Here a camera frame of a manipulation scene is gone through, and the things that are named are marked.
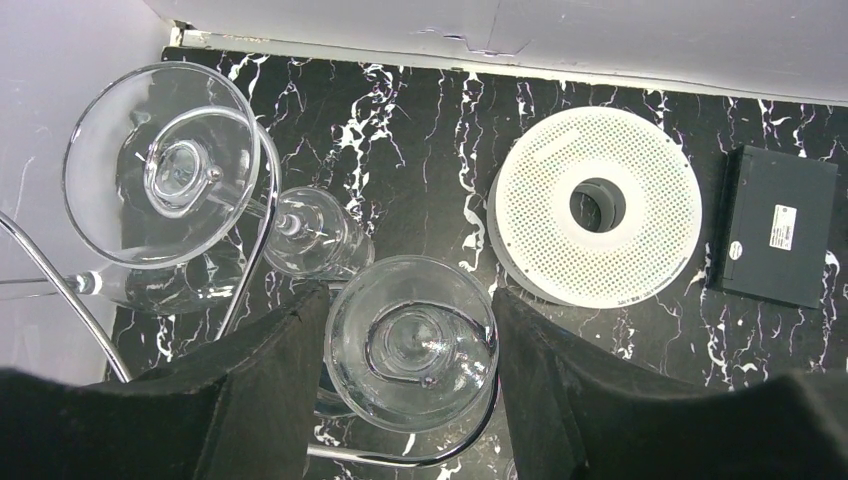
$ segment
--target white label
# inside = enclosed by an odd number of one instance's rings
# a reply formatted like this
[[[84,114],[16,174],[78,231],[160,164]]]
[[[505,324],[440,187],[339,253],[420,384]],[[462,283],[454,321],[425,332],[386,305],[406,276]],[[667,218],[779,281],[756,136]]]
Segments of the white label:
[[[739,260],[739,257],[742,256],[742,244],[738,240],[730,244],[728,255],[730,255],[731,260]]]
[[[781,250],[792,250],[792,237],[795,235],[795,214],[797,209],[785,205],[774,206],[774,219],[771,222],[769,246]]]

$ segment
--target white spool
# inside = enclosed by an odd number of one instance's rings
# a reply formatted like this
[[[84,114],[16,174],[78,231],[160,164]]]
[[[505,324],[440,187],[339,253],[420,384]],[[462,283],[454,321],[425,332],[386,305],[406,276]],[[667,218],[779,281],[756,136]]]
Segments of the white spool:
[[[599,232],[574,219],[575,190],[598,204]],[[698,241],[701,194],[680,146],[655,125],[613,108],[574,108],[518,140],[489,194],[487,223],[498,260],[529,292],[615,308],[680,274]]]

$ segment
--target white wall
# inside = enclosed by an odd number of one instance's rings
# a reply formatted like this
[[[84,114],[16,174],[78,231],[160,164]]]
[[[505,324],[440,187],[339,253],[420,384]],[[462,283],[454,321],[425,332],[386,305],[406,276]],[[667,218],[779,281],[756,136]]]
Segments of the white wall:
[[[168,35],[142,0],[0,0],[0,209],[63,273],[104,263],[76,236],[62,202],[74,124],[109,82],[157,61]],[[0,238],[0,279],[39,276]],[[111,332],[114,307],[86,303]],[[102,378],[106,362],[69,307],[48,297],[0,303],[0,365],[85,384]]]
[[[845,0],[145,1],[215,33],[848,100]]]

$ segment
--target marble countertop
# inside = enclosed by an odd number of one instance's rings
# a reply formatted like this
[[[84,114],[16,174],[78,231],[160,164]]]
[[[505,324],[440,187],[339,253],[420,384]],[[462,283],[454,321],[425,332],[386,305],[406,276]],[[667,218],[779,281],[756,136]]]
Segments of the marble countertop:
[[[682,146],[704,208],[699,245],[683,273],[659,295],[612,310],[559,307],[524,298],[551,321],[644,368],[728,390],[788,369],[848,369],[848,182],[840,177],[822,274],[820,308],[795,309],[704,288],[724,154],[750,144],[848,168],[840,134],[848,110],[810,104],[618,88],[461,71],[412,69],[282,56],[168,48],[166,60],[216,68],[245,92],[277,145],[284,187],[333,193],[372,236],[377,258],[424,254],[458,265],[484,285],[507,285],[485,223],[486,197],[513,143],[564,109],[602,105],[656,123]],[[227,241],[248,253],[253,226]],[[242,316],[256,318],[298,282],[261,270]],[[139,373],[214,337],[224,307],[155,317],[121,310],[114,340]],[[509,361],[502,352],[501,361]],[[314,442],[422,454],[443,449],[476,422],[479,410],[419,435],[384,432],[359,419],[315,420]],[[512,457],[499,406],[486,433],[444,465],[392,469],[311,459],[309,479],[503,479]]]

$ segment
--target black box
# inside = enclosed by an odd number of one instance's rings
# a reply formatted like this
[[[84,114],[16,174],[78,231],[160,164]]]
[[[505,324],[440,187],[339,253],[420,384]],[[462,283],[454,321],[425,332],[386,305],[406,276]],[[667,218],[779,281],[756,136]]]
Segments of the black box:
[[[728,156],[711,287],[816,308],[837,167],[750,146]]]

